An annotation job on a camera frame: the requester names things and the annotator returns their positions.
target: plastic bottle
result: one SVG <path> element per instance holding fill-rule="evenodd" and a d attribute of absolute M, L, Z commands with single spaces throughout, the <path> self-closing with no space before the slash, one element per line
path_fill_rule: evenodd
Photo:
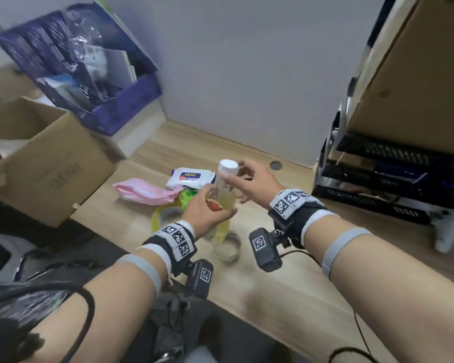
<path fill-rule="evenodd" d="M 218 188 L 218 195 L 214 199 L 224 209 L 232 209 L 237 201 L 237 196 L 233 188 L 227 185 L 220 177 L 221 173 L 236 175 L 239 172 L 239 165 L 236 161 L 230 159 L 222 159 L 219 163 L 215 185 Z M 229 232 L 230 220 L 220 223 L 217 226 L 217 231 L 213 237 L 212 244 L 221 244 L 227 233 Z"/>

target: pink package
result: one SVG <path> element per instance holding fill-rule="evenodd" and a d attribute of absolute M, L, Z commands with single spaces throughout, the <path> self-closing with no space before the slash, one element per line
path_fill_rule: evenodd
<path fill-rule="evenodd" d="M 164 205 L 175 201 L 183 186 L 176 186 L 172 190 L 156 187 L 139 178 L 130 178 L 126 181 L 113 184 L 120 192 L 121 198 L 147 205 Z"/>

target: wooden desk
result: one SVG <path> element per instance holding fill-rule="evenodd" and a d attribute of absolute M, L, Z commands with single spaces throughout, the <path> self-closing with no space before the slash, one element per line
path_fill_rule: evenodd
<path fill-rule="evenodd" d="M 276 172 L 276 176 L 282 184 L 311 190 L 313 173 L 309 168 L 175 122 L 166 122 L 130 159 L 119 163 L 117 171 L 72 218 L 131 252 L 151 233 L 154 207 L 119 199 L 111 184 L 139 177 L 163 186 L 173 168 L 184 166 L 215 171 L 221 159 L 246 157 L 267 164 L 279 160 L 283 169 Z M 443 256 L 432 249 L 430 227 L 329 201 L 325 203 L 334 212 L 366 227 L 454 280 L 454 252 Z M 253 203 L 238 207 L 231 229 L 242 238 L 239 262 L 226 266 L 211 255 L 209 244 L 202 240 L 197 243 L 196 258 L 207 258 L 215 267 L 209 299 L 316 362 L 326 362 L 331 351 L 341 346 L 364 348 L 351 307 L 308 257 L 289 255 L 284 259 L 283 267 L 270 274 L 257 268 L 248 234 L 261 226 L 272 229 L 272 221 L 264 209 Z M 361 326 L 374 356 L 381 362 L 395 361 L 362 321 Z M 359 360 L 360 357 L 348 354 L 339 361 Z"/>

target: person's right arm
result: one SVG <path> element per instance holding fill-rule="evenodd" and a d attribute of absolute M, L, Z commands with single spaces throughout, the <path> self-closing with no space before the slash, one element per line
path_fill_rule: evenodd
<path fill-rule="evenodd" d="M 226 182 L 270 209 L 284 187 L 266 166 L 245 160 Z M 321 264 L 328 247 L 355 225 L 334 215 L 309 226 L 306 249 Z M 374 235 L 354 238 L 333 262 L 331 281 L 400 361 L 454 362 L 454 283 Z"/>

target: gray wall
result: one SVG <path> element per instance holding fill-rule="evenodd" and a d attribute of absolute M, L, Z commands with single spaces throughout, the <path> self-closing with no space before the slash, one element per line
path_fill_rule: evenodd
<path fill-rule="evenodd" d="M 87 1 L 0 0 L 0 22 Z M 105 1 L 155 59 L 168 118 L 307 165 L 383 2 Z"/>

